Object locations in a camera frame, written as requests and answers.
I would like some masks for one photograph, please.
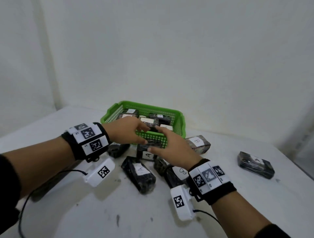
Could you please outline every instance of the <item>black sleeve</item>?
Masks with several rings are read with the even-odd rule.
[[[0,154],[0,234],[13,226],[19,217],[15,208],[21,193],[21,183],[12,164]]]
[[[272,237],[280,237],[280,238],[290,238],[283,230],[281,230],[277,225],[270,224],[261,229],[256,235],[255,238],[272,238]]]

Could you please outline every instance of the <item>white table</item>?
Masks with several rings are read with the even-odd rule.
[[[0,138],[0,152],[57,137],[70,126],[99,121],[104,114],[88,108],[63,108]],[[313,237],[314,182],[274,146],[246,138],[186,131],[187,136],[201,134],[212,144],[204,157],[218,161],[244,198],[270,221],[292,237]],[[238,167],[236,157],[240,151],[269,160],[275,169],[274,178],[267,180]],[[135,147],[126,153],[135,154]],[[85,184],[80,173],[71,172],[39,202],[29,202],[22,223],[25,236],[226,237],[217,222],[205,214],[191,222],[181,222],[170,190],[151,162],[145,164],[157,177],[156,187],[152,193],[141,195],[120,168],[125,156],[115,160],[116,169],[97,188]],[[95,165],[84,161],[77,168],[87,171],[90,166]],[[194,204],[213,214],[205,202]],[[1,236],[4,237],[19,237],[17,225]]]

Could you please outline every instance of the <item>dark stain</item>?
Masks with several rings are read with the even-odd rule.
[[[120,215],[119,214],[117,215],[116,220],[117,220],[117,227],[119,227],[119,221],[120,221]]]

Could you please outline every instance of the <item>hand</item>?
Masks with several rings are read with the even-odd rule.
[[[156,129],[167,137],[168,145],[165,149],[149,147],[149,152],[162,157],[173,166],[186,170],[189,170],[202,159],[181,136],[165,127],[156,126]]]
[[[147,140],[136,135],[135,130],[147,132],[150,128],[134,116],[126,116],[110,123],[102,124],[110,141],[120,144],[147,144]]]

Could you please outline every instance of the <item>basket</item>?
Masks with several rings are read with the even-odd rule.
[[[107,110],[106,115],[104,115],[101,119],[101,123],[109,123],[114,121],[117,116],[123,111],[123,109],[137,109],[139,111],[139,115],[147,116],[149,113],[157,113],[162,115],[167,115],[171,117],[171,126],[173,127],[173,132],[185,138],[185,120],[182,112],[177,110],[172,110],[163,107],[156,107],[136,102],[130,101],[121,101],[119,103],[115,103]],[[153,140],[160,140],[162,142],[163,148],[167,146],[167,138],[157,132],[138,132],[136,134],[145,138],[145,139],[153,139]]]

